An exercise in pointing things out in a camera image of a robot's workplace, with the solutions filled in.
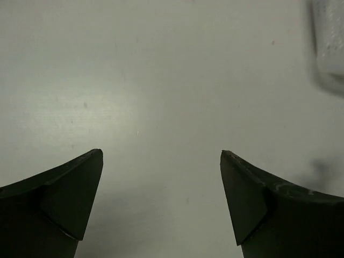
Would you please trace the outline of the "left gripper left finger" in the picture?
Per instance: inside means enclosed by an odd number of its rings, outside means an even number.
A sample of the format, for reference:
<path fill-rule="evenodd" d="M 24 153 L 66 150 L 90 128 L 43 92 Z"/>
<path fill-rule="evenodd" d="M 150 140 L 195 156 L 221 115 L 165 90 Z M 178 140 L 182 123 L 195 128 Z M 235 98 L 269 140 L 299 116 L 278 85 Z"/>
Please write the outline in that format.
<path fill-rule="evenodd" d="M 102 169 L 103 152 L 92 149 L 1 187 L 1 257 L 74 257 Z"/>

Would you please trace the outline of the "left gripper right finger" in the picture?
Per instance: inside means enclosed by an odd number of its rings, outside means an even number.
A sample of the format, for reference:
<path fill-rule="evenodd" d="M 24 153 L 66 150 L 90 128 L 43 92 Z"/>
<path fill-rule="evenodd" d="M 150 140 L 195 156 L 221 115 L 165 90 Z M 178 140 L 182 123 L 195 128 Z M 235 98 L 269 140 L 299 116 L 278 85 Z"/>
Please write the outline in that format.
<path fill-rule="evenodd" d="M 255 167 L 231 151 L 220 171 L 244 257 L 343 257 L 343 198 Z"/>

